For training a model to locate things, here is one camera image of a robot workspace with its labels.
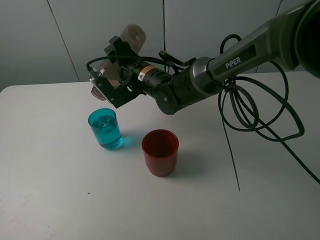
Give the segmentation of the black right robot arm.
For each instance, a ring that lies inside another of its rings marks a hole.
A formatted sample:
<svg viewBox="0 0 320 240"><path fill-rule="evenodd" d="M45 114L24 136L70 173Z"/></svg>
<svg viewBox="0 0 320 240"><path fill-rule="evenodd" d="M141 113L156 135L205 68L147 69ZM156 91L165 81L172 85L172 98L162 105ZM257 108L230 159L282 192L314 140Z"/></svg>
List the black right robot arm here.
<svg viewBox="0 0 320 240"><path fill-rule="evenodd" d="M222 91L225 81L266 62L289 70L302 66L320 74L320 3L310 0L269 20L215 58L192 59L181 72L169 74L136 56L114 60L121 83L97 82L100 92L119 108L139 95L155 99L159 109L177 111Z"/></svg>

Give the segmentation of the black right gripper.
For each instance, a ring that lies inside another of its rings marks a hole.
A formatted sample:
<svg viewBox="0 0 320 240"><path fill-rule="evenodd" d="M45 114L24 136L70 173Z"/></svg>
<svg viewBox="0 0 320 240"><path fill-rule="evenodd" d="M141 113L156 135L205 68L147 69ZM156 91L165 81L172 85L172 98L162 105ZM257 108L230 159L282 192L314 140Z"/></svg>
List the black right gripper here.
<svg viewBox="0 0 320 240"><path fill-rule="evenodd" d="M160 60L139 57L130 47L127 41L123 41L119 36L114 36L109 40L109 45L104 49L107 60L118 63L120 68L125 67L135 74L143 85L143 92L154 97L157 93L157 86L172 80L173 76L164 70L156 67L153 63L161 64Z"/></svg>

